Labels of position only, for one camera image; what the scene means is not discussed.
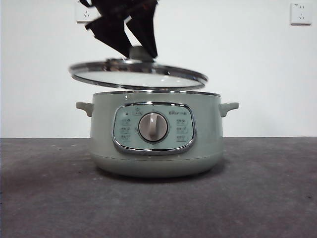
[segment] brand logo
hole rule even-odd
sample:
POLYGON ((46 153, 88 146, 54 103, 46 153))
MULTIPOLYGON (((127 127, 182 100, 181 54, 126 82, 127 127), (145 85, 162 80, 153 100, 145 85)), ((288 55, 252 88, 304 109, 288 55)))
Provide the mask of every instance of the brand logo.
POLYGON ((187 115, 186 112, 177 112, 177 111, 171 111, 169 112, 170 115, 187 115))

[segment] control knob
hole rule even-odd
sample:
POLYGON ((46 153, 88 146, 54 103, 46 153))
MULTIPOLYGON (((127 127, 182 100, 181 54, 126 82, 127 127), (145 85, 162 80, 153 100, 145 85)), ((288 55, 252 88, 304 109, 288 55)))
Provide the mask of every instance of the control knob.
POLYGON ((150 142, 163 139, 167 133, 167 121, 158 113, 149 113, 141 118, 139 132, 141 136, 150 142))

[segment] cooker handle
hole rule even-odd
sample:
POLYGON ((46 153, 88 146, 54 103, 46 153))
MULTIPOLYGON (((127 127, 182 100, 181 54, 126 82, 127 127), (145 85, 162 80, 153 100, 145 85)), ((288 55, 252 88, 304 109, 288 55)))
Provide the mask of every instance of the cooker handle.
POLYGON ((224 118, 228 111, 231 111, 233 109, 238 109, 239 103, 223 103, 219 105, 220 115, 222 118, 224 118))
POLYGON ((76 103, 76 108, 84 110, 87 113, 87 116, 91 118, 93 115, 94 104, 92 103, 76 103))

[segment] countertop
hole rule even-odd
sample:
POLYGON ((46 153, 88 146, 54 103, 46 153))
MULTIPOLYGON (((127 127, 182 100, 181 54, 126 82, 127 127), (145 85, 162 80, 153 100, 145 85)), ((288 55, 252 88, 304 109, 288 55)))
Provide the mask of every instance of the countertop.
POLYGON ((3 238, 316 238, 317 138, 225 138, 211 171, 98 169, 88 139, 1 140, 3 238))

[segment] power outlet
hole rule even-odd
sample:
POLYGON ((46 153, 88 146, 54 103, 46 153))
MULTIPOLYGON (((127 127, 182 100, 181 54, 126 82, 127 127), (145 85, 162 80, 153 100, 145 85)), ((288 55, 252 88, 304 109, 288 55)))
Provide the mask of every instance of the power outlet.
POLYGON ((312 4, 308 2, 296 2, 291 4, 291 25, 311 25, 312 4))
POLYGON ((75 3, 76 22, 91 22, 99 17, 98 10, 95 7, 85 7, 79 0, 75 3))

